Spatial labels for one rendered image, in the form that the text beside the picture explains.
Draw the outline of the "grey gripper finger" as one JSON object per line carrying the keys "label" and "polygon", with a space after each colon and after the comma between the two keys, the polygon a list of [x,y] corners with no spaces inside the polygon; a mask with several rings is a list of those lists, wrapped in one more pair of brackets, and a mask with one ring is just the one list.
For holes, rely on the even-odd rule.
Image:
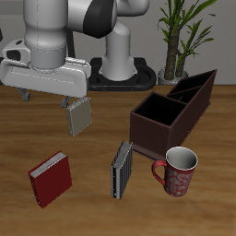
{"label": "grey gripper finger", "polygon": [[23,101],[29,101],[30,100],[30,93],[27,92],[24,88],[18,88],[18,91],[19,91]]}
{"label": "grey gripper finger", "polygon": [[67,96],[61,100],[61,108],[67,108],[68,102],[70,101],[71,97]]}

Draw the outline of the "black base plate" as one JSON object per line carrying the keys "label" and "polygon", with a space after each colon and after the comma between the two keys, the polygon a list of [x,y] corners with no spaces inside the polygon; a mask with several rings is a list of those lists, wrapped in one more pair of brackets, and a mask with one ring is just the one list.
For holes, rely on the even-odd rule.
{"label": "black base plate", "polygon": [[92,91],[144,91],[156,85],[156,73],[147,66],[142,57],[134,58],[137,73],[124,81],[112,81],[99,73],[101,58],[95,57],[90,61],[91,75],[88,79],[88,89]]}

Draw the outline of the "dark brown desk caddy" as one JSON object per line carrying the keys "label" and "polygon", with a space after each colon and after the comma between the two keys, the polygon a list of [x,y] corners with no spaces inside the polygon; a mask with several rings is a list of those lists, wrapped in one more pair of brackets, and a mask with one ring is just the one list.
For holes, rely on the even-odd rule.
{"label": "dark brown desk caddy", "polygon": [[210,104],[217,70],[181,79],[162,96],[152,91],[130,113],[133,151],[148,159],[165,159],[180,146]]}

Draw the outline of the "red patterned mug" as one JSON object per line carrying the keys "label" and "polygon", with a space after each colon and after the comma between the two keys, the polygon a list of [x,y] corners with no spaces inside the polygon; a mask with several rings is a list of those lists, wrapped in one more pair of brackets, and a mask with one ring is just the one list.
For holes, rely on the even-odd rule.
{"label": "red patterned mug", "polygon": [[[179,197],[186,194],[197,163],[198,158],[191,149],[172,147],[167,151],[165,160],[153,162],[151,170],[167,194]],[[156,169],[159,166],[165,169],[164,178],[160,178],[156,174]]]}

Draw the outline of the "green pot plant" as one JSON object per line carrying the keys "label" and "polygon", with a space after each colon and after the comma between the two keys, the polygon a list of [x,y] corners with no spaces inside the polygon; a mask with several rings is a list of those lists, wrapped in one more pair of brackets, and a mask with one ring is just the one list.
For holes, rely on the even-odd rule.
{"label": "green pot plant", "polygon": [[204,9],[215,4],[217,0],[206,0],[203,3],[196,0],[189,9],[184,7],[185,0],[167,1],[168,11],[160,9],[164,17],[158,22],[158,28],[161,22],[167,27],[161,30],[165,36],[163,40],[168,45],[165,67],[159,71],[159,83],[173,85],[181,78],[185,78],[183,69],[186,58],[189,55],[196,56],[195,49],[201,44],[213,41],[213,38],[207,37],[211,26],[197,35],[202,19],[193,25],[189,25],[189,22]]}

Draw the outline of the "black striped book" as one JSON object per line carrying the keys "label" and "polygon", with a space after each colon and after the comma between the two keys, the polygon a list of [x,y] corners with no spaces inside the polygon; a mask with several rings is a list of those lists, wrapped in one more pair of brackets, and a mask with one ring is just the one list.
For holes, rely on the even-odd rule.
{"label": "black striped book", "polygon": [[132,172],[133,143],[122,142],[111,165],[111,194],[121,199]]}

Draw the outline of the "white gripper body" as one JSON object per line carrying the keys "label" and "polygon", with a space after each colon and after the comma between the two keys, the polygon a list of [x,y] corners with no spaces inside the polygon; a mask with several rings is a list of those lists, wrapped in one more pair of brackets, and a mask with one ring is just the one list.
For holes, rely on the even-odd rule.
{"label": "white gripper body", "polygon": [[66,57],[65,64],[52,73],[41,73],[26,63],[5,59],[1,63],[0,80],[10,87],[84,98],[90,74],[89,63],[71,57]]}

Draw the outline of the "red book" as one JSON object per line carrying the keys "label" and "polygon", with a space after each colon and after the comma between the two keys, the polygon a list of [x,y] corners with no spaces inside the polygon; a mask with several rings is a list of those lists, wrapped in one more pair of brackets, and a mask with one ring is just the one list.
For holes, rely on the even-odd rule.
{"label": "red book", "polygon": [[45,208],[72,186],[67,155],[61,150],[28,171],[37,204]]}

